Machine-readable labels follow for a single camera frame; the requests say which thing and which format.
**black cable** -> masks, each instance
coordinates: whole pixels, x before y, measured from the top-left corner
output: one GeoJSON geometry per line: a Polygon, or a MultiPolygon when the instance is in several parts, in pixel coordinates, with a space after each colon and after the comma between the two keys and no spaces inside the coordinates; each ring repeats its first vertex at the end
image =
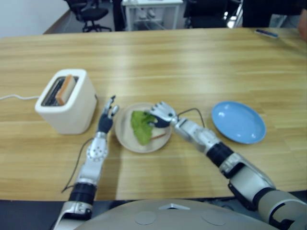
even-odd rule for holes
{"type": "Polygon", "coordinates": [[[185,110],[185,111],[179,113],[179,114],[178,114],[178,117],[179,117],[180,115],[185,114],[185,113],[187,113],[187,112],[190,112],[190,111],[192,111],[192,110],[196,110],[196,111],[198,112],[198,114],[199,114],[200,117],[201,117],[202,126],[205,128],[205,127],[206,127],[206,126],[205,126],[205,123],[204,123],[204,121],[203,121],[201,112],[200,112],[200,110],[199,110],[198,108],[191,108],[191,109],[185,110]]]}
{"type": "Polygon", "coordinates": [[[81,147],[81,149],[80,149],[79,155],[78,155],[78,159],[77,159],[75,168],[73,169],[72,174],[71,174],[71,177],[70,177],[70,179],[68,180],[68,182],[67,182],[67,184],[65,185],[65,187],[63,188],[63,190],[61,191],[61,193],[65,192],[66,189],[73,187],[73,185],[70,185],[70,186],[68,186],[68,185],[70,184],[70,182],[71,182],[71,180],[72,180],[72,178],[73,178],[73,176],[74,176],[74,174],[75,174],[75,172],[76,172],[76,169],[77,169],[78,164],[79,164],[79,160],[80,160],[80,156],[81,156],[82,150],[83,150],[84,146],[85,146],[88,142],[90,142],[91,140],[93,140],[93,139],[94,139],[94,138],[90,138],[90,139],[88,139],[86,142],[83,143],[83,145],[82,145],[82,147],[81,147]]]}

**silver metal arm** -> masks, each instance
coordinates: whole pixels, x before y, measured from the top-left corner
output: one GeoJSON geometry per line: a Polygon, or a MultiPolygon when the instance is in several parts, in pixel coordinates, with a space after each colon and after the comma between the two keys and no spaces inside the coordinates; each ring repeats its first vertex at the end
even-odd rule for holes
{"type": "Polygon", "coordinates": [[[229,189],[247,209],[258,210],[266,222],[279,229],[296,229],[296,226],[303,229],[307,224],[307,205],[304,202],[289,193],[277,191],[265,173],[224,145],[214,132],[186,118],[179,118],[175,110],[164,102],[156,104],[150,114],[157,118],[156,127],[161,124],[172,126],[184,140],[209,157],[229,179],[229,189]]]}
{"type": "Polygon", "coordinates": [[[69,200],[62,207],[54,230],[72,230],[91,218],[102,166],[108,155],[106,136],[112,127],[112,118],[119,110],[117,105],[111,109],[114,99],[115,96],[111,97],[102,110],[94,139],[87,148],[85,163],[76,178],[69,200]]]}

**desk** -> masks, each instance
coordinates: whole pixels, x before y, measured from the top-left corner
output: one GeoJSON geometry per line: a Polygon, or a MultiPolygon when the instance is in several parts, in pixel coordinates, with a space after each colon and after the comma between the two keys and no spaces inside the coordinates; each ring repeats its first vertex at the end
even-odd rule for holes
{"type": "Polygon", "coordinates": [[[174,7],[174,22],[172,29],[177,27],[179,7],[182,4],[182,0],[123,0],[122,5],[126,7],[126,19],[128,31],[132,31],[133,20],[131,18],[130,11],[137,8],[151,8],[151,7],[174,7]]]}
{"type": "MultiPolygon", "coordinates": [[[[89,130],[75,136],[57,134],[35,113],[35,101],[0,101],[0,199],[66,200],[69,192],[60,191],[113,94],[121,108],[161,100],[178,112],[197,107],[207,127],[278,189],[307,189],[306,44],[297,30],[272,31],[280,39],[246,28],[0,39],[1,96],[39,95],[59,69],[83,68],[99,100],[89,130]],[[215,129],[211,109],[225,100],[261,115],[267,126],[263,141],[238,144],[215,129]]],[[[197,113],[186,117],[201,124],[197,113]]],[[[149,154],[126,150],[114,132],[108,145],[98,200],[232,195],[215,165],[174,133],[149,154]]]]}

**lettuce leaf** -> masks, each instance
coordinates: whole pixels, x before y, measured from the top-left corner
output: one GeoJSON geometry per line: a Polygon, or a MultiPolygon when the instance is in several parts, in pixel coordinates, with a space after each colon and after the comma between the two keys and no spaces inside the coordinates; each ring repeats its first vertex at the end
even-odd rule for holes
{"type": "Polygon", "coordinates": [[[131,116],[131,127],[140,145],[147,145],[152,137],[153,127],[148,122],[155,121],[155,117],[145,114],[144,111],[133,111],[131,116]]]}

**robotic finger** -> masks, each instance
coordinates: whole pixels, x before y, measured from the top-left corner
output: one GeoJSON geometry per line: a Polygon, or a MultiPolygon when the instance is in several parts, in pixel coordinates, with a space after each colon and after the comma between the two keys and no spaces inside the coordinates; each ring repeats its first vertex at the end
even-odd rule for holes
{"type": "Polygon", "coordinates": [[[150,122],[149,124],[156,128],[168,127],[172,121],[178,120],[176,111],[165,102],[159,102],[145,112],[155,116],[156,122],[150,122]]]}

